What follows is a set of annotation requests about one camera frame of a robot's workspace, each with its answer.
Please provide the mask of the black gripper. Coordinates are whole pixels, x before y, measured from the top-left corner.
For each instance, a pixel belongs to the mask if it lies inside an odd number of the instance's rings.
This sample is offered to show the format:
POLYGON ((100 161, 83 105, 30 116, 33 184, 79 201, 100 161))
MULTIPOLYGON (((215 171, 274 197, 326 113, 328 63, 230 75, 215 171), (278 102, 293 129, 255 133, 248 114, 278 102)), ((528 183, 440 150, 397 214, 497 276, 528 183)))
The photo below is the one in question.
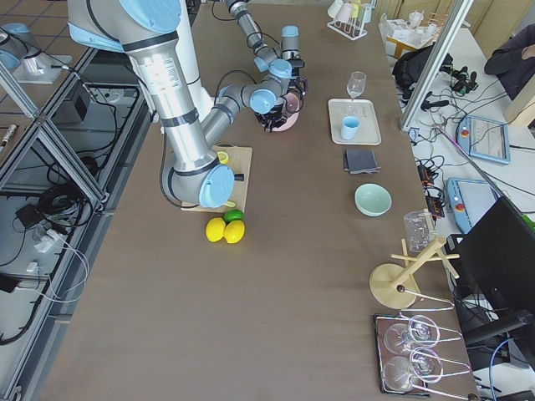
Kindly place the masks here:
POLYGON ((300 58, 291 58, 288 61, 292 67, 292 75, 288 84, 288 91, 296 94, 300 100, 304 100, 308 91, 308 81, 305 77, 300 75, 300 72, 305 66, 305 62, 300 58))
POLYGON ((266 114, 255 113, 255 117, 263 131, 269 133, 285 130, 285 124, 288 122, 286 106, 283 104, 276 105, 266 114))

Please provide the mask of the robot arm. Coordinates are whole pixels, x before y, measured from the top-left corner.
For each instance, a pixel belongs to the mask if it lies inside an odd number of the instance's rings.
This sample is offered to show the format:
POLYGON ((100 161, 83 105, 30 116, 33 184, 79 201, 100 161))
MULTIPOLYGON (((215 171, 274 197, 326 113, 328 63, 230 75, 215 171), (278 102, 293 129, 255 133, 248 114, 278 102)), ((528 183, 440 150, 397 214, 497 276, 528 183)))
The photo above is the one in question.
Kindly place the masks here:
POLYGON ((179 1, 70 1, 71 38, 92 48, 125 53, 138 67, 140 80, 160 117, 173 152, 161 177, 168 196, 205 208, 223 206, 231 197, 234 173, 212 146, 244 108, 268 114, 288 92, 292 65, 268 48, 244 1, 227 2, 229 13, 247 36, 257 67, 267 72, 258 84, 231 85, 215 98, 202 119, 177 54, 179 1))
POLYGON ((308 89, 306 78, 300 76, 305 65, 300 54, 300 32, 296 25, 282 28, 281 39, 275 40, 263 32, 248 10, 247 1, 224 1, 227 10, 237 26, 246 36, 247 46, 254 54, 254 63, 260 72, 271 71, 273 67, 286 67, 283 77, 289 80, 291 91, 299 93, 303 99, 308 89))

